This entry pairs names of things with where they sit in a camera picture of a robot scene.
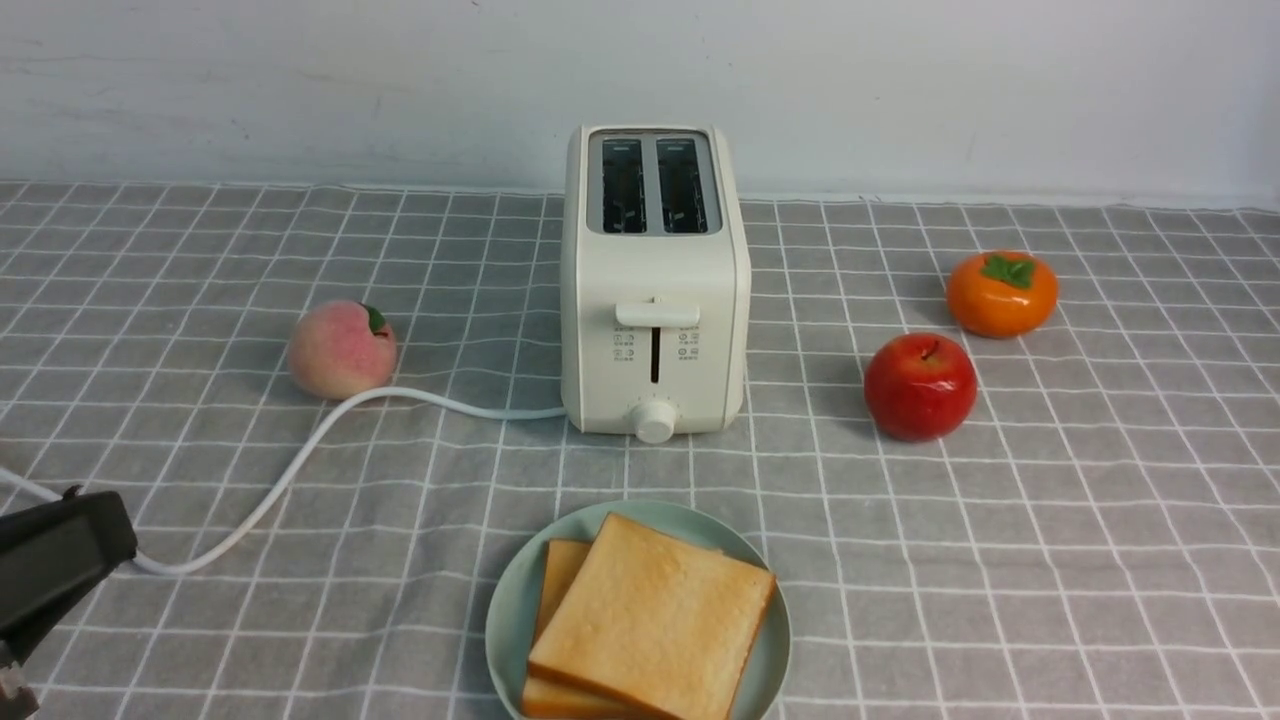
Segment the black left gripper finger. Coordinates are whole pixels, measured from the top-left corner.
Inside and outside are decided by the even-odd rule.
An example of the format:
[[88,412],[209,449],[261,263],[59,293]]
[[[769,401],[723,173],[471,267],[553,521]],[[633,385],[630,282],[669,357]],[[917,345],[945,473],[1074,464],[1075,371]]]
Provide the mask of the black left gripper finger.
[[116,492],[76,487],[3,516],[3,662],[26,662],[97,584],[138,552],[138,539]]

